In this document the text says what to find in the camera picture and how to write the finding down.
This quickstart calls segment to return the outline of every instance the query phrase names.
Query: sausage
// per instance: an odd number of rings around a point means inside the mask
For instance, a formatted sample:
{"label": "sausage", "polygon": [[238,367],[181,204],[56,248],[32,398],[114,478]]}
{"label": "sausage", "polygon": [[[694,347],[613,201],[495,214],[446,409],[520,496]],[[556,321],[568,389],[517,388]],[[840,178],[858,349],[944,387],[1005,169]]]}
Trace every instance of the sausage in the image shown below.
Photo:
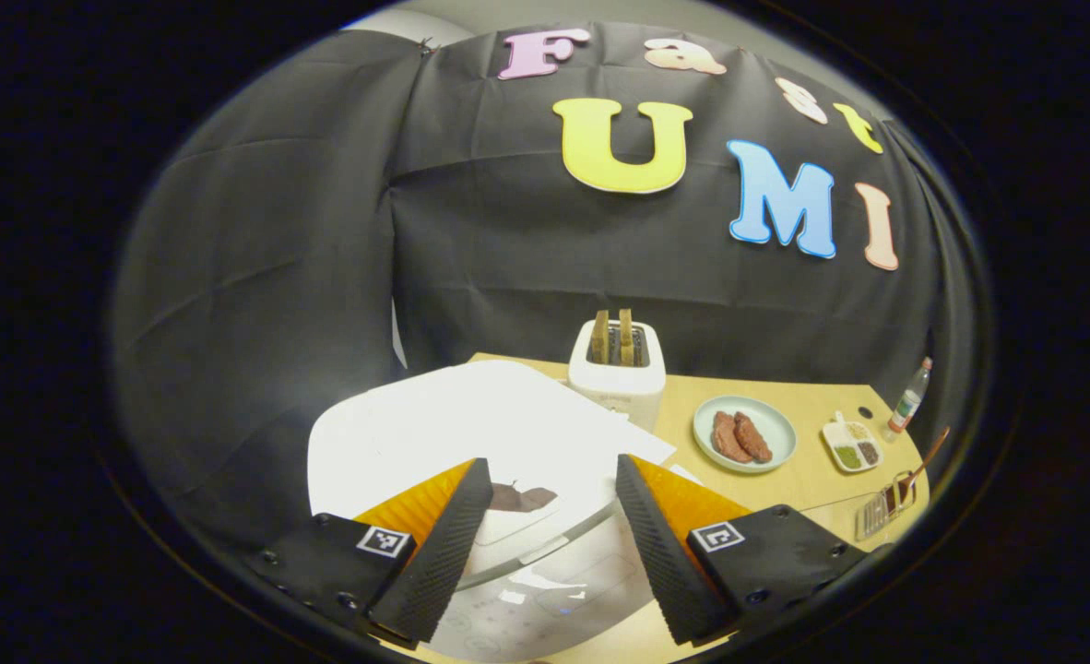
{"label": "sausage", "polygon": [[749,457],[753,457],[760,463],[768,462],[774,457],[770,454],[770,447],[765,445],[763,434],[755,428],[754,422],[742,412],[734,413],[734,437],[738,438],[738,445],[746,450]]}
{"label": "sausage", "polygon": [[738,438],[734,434],[735,428],[734,418],[718,410],[716,415],[713,415],[713,449],[718,450],[723,457],[731,458],[739,463],[754,461],[754,458],[739,445]]}

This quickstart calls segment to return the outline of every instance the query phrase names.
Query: peach letter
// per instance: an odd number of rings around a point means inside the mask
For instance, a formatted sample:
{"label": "peach letter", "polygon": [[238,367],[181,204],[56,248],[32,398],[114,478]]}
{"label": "peach letter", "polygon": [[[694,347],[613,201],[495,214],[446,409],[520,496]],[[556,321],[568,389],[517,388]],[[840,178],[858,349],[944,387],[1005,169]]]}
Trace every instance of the peach letter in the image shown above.
{"label": "peach letter", "polygon": [[828,118],[823,113],[823,109],[815,105],[815,97],[808,93],[801,85],[795,84],[786,79],[774,80],[784,93],[782,96],[799,112],[806,114],[820,124],[827,124]]}
{"label": "peach letter", "polygon": [[650,39],[643,43],[650,51],[643,57],[666,70],[697,70],[702,73],[726,73],[725,64],[713,59],[704,46],[680,39]]}
{"label": "peach letter", "polygon": [[894,253],[894,234],[889,231],[889,197],[877,186],[864,182],[857,183],[857,193],[865,198],[865,210],[869,213],[865,261],[892,273],[898,268],[898,256]]}

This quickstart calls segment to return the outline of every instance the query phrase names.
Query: table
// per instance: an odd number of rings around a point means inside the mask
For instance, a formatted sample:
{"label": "table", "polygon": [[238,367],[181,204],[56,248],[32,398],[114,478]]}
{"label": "table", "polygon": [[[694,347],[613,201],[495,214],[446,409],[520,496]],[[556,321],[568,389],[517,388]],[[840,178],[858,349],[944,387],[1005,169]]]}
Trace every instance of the table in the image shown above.
{"label": "table", "polygon": [[[533,361],[533,359],[489,353],[475,353],[469,362],[494,359],[521,362],[557,379],[565,379],[567,374],[567,365],[564,362]],[[693,438],[692,413],[697,412],[697,408],[705,400],[722,395],[752,397],[772,405],[784,413],[792,423],[799,438],[794,457],[775,470],[756,475],[741,475],[711,462]],[[872,411],[872,419],[865,420],[859,415],[858,408],[861,407]],[[820,430],[833,420],[838,410],[844,413],[845,420],[865,422],[869,425],[885,455],[881,466],[857,474],[848,474],[836,468],[832,455],[824,448],[826,443],[823,442]],[[856,516],[856,509],[875,492],[891,483],[896,472],[916,470],[921,464],[921,457],[910,434],[898,434],[893,440],[886,436],[883,423],[888,421],[889,415],[891,408],[869,386],[734,381],[669,374],[664,386],[654,434],[669,445],[676,446],[676,454],[664,463],[664,467],[671,468],[675,463],[679,463],[706,487],[755,511],[778,504],[789,505],[813,518],[837,536],[853,542],[852,518]],[[918,478],[916,487],[918,497],[915,506],[889,522],[877,538],[859,542],[857,546],[869,550],[870,545],[895,542],[905,530],[910,529],[930,502],[930,483],[925,472]],[[631,617],[598,637],[556,655],[549,655],[548,663],[677,661],[714,648],[725,640],[706,643],[701,648],[693,648],[689,643],[676,645],[668,635],[668,628],[659,613],[659,605],[651,601]],[[383,643],[398,652],[410,654],[410,651]],[[462,661],[439,655],[424,647],[419,647],[413,655],[432,663]]]}

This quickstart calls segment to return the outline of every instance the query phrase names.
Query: blue letter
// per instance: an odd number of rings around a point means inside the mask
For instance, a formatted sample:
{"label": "blue letter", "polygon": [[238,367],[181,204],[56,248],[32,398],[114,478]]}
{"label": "blue letter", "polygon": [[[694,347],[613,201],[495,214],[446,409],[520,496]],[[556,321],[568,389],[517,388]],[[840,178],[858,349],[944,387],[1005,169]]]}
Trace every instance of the blue letter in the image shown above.
{"label": "blue letter", "polygon": [[832,173],[818,165],[804,164],[795,177],[795,185],[778,170],[767,148],[747,141],[730,141],[726,147],[742,169],[742,214],[729,222],[734,238],[759,244],[770,240],[770,228],[763,224],[764,210],[770,209],[770,222],[786,248],[803,222],[803,231],[795,242],[806,254],[831,259],[836,255],[832,243]]}

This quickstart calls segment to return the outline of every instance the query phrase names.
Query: bottle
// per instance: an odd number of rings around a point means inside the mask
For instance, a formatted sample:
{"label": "bottle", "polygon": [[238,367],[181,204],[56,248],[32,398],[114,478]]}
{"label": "bottle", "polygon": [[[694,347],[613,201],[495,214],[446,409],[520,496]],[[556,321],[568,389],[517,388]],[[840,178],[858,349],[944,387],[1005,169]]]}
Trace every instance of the bottle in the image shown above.
{"label": "bottle", "polygon": [[913,419],[913,413],[918,412],[921,399],[925,396],[925,384],[930,383],[931,366],[933,366],[933,362],[930,358],[921,361],[921,369],[911,378],[910,386],[901,395],[898,408],[894,409],[894,415],[889,418],[891,432],[895,434],[904,432],[907,424],[910,424],[910,421]]}

